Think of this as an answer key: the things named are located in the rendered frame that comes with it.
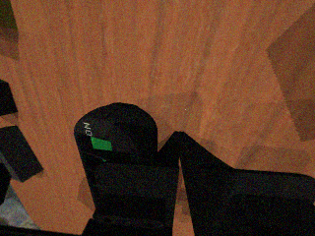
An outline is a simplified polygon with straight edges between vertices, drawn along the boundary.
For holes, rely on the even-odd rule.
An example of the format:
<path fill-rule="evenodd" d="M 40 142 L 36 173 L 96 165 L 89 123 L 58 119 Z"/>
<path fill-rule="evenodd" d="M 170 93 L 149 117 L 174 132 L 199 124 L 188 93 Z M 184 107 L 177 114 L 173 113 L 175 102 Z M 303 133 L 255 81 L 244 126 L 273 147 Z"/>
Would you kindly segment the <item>dark grey switch panel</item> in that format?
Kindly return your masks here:
<path fill-rule="evenodd" d="M 158 127 L 137 105 L 111 103 L 84 115 L 74 137 L 96 208 L 100 196 L 95 169 L 107 160 L 148 162 L 158 153 Z"/>

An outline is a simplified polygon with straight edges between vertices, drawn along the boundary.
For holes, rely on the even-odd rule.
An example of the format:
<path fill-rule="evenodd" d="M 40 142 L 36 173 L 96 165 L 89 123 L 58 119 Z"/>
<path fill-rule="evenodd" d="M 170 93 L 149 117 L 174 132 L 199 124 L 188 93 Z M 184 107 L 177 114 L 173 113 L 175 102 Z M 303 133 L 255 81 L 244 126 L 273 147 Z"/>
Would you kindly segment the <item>yellow rectangular block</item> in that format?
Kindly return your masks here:
<path fill-rule="evenodd" d="M 0 0 L 0 27 L 18 29 L 10 0 Z"/>

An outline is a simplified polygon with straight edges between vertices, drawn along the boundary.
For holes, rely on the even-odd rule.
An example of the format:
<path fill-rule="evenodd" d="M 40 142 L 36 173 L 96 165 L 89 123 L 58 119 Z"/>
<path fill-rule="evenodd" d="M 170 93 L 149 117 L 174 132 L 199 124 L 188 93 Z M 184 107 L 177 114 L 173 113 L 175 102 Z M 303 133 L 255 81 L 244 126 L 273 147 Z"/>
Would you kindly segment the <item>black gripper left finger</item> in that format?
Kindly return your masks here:
<path fill-rule="evenodd" d="M 165 200 L 165 227 L 173 227 L 178 175 L 180 134 L 170 136 L 148 162 L 107 160 L 94 171 L 100 199 L 115 194 Z"/>

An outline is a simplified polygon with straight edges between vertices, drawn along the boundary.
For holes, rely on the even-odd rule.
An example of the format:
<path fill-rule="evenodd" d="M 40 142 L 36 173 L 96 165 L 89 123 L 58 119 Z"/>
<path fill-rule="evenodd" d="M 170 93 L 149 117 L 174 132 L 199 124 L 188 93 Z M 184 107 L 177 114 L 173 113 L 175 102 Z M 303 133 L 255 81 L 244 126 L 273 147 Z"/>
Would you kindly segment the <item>dark grey box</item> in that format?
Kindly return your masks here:
<path fill-rule="evenodd" d="M 19 126 L 0 128 L 0 163 L 21 183 L 43 170 Z"/>
<path fill-rule="evenodd" d="M 0 116 L 19 112 L 10 85 L 0 79 Z"/>

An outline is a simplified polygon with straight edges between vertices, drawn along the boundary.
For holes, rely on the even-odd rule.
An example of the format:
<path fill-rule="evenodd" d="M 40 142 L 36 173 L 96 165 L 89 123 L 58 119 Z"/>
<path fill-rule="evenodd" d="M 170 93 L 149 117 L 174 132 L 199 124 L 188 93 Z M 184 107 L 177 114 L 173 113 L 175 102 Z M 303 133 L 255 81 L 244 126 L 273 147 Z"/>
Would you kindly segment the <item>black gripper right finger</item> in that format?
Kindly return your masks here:
<path fill-rule="evenodd" d="M 184 132 L 179 158 L 195 236 L 218 236 L 236 194 L 315 202 L 315 179 L 297 173 L 235 169 Z"/>

